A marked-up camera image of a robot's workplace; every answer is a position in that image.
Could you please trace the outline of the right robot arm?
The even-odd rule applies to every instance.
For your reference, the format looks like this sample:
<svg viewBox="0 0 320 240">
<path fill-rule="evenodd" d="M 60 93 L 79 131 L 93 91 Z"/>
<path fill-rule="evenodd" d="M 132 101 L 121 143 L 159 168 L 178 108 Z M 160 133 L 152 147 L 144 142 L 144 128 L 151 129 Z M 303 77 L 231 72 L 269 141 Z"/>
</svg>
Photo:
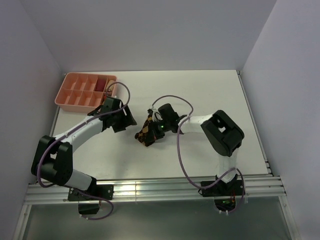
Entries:
<svg viewBox="0 0 320 240">
<path fill-rule="evenodd" d="M 166 132 L 176 134 L 176 149 L 180 168 L 194 187 L 204 189 L 197 185 L 188 176 L 181 156 L 181 136 L 185 134 L 204 134 L 214 151 L 218 154 L 218 172 L 216 180 L 209 186 L 216 185 L 217 191 L 222 195 L 229 194 L 234 188 L 234 181 L 240 175 L 236 167 L 238 149 L 245 138 L 241 128 L 223 111 L 202 116 L 178 115 L 171 104 L 166 103 L 158 109 L 151 106 L 148 117 L 135 138 L 144 146 L 149 147 L 157 140 L 164 138 Z"/>
</svg>

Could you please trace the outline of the brown argyle sock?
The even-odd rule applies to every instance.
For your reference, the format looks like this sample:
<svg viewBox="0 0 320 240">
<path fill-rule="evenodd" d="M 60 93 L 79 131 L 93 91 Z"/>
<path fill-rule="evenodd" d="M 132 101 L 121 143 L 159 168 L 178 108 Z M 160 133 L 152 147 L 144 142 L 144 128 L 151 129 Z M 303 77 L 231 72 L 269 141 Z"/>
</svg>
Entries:
<svg viewBox="0 0 320 240">
<path fill-rule="evenodd" d="M 103 96 L 103 98 L 102 98 L 102 100 L 101 100 L 101 104 L 102 104 L 102 105 L 105 103 L 105 101 L 106 101 L 106 99 L 107 99 L 108 97 L 109 97 L 109 96 L 106 95 L 106 94 Z"/>
<path fill-rule="evenodd" d="M 154 122 L 151 115 L 147 117 L 142 126 L 142 129 L 134 135 L 134 138 L 145 147 L 149 147 L 156 141 L 156 136 L 154 133 Z"/>
</svg>

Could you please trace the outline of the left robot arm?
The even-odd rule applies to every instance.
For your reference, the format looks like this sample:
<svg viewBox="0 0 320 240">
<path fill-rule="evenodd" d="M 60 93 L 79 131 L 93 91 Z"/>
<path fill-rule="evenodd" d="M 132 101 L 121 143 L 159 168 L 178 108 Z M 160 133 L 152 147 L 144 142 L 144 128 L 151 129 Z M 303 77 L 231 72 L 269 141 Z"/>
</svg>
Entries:
<svg viewBox="0 0 320 240">
<path fill-rule="evenodd" d="M 108 97 L 104 104 L 88 113 L 73 128 L 56 136 L 43 136 L 36 148 L 31 173 L 39 182 L 46 180 L 51 185 L 78 189 L 82 197 L 91 200 L 98 193 L 97 180 L 74 169 L 74 152 L 108 128 L 117 133 L 136 124 L 127 104 L 120 99 Z"/>
</svg>

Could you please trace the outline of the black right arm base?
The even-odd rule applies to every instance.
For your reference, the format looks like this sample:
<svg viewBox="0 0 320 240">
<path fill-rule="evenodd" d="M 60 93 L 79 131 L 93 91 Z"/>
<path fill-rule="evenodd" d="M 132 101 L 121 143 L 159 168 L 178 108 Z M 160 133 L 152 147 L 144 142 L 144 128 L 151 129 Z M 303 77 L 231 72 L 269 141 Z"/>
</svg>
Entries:
<svg viewBox="0 0 320 240">
<path fill-rule="evenodd" d="M 237 180 L 237 175 L 235 178 L 225 183 L 220 180 L 217 184 L 207 189 L 199 189 L 198 193 L 204 197 L 225 197 L 221 199 L 215 199 L 214 204 L 216 208 L 220 211 L 232 211 L 237 206 L 236 197 L 244 197 L 245 187 L 241 180 Z"/>
</svg>

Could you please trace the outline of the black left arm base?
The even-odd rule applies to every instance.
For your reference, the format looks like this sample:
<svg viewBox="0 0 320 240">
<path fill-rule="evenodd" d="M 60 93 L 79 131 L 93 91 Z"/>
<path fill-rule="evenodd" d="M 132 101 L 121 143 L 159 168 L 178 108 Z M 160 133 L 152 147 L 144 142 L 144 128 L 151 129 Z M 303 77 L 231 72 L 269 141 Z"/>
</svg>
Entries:
<svg viewBox="0 0 320 240">
<path fill-rule="evenodd" d="M 80 217 L 91 221 L 102 220 L 109 217 L 114 211 L 113 184 L 98 184 L 88 190 L 79 190 L 70 188 L 67 200 L 69 202 L 78 202 L 78 213 Z M 110 210 L 106 215 L 97 216 L 102 202 L 110 205 Z"/>
</svg>

